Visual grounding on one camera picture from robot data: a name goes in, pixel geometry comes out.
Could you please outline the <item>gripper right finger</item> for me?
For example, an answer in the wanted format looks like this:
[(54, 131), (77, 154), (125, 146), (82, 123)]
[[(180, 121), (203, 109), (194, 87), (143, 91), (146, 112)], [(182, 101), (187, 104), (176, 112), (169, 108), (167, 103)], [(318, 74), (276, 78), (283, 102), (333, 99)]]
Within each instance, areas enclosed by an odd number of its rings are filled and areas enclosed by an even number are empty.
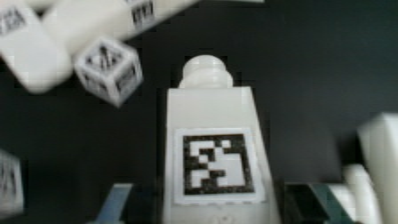
[(358, 224), (326, 184), (285, 185), (285, 224)]

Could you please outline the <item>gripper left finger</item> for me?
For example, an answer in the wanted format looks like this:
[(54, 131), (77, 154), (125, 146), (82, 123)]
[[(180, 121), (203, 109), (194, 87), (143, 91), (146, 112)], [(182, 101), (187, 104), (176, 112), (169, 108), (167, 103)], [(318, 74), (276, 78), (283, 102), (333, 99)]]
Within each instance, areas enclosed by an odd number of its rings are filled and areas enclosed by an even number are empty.
[(112, 185), (96, 219), (88, 224), (127, 224), (121, 216), (132, 189), (132, 183), (116, 183)]

